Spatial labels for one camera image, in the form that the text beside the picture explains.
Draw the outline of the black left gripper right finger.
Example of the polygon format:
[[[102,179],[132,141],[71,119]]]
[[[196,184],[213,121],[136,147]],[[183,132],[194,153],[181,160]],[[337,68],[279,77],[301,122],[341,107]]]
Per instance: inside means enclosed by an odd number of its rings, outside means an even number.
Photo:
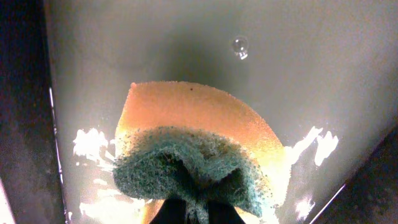
[[[215,200],[208,201],[208,219],[209,224],[245,224],[234,207]]]

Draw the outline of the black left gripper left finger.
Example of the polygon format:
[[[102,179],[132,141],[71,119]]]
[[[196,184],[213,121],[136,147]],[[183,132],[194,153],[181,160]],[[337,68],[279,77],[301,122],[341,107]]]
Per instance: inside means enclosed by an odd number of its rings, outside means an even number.
[[[182,199],[167,199],[150,224],[187,224],[187,203]]]

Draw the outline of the yellow green sponge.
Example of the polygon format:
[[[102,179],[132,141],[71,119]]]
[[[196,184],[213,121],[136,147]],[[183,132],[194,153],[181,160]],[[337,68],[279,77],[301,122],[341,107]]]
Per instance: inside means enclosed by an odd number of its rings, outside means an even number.
[[[287,153],[265,120],[229,93],[189,82],[132,83],[115,132],[116,187],[132,198],[178,198],[208,223],[208,203],[247,223],[277,223]]]

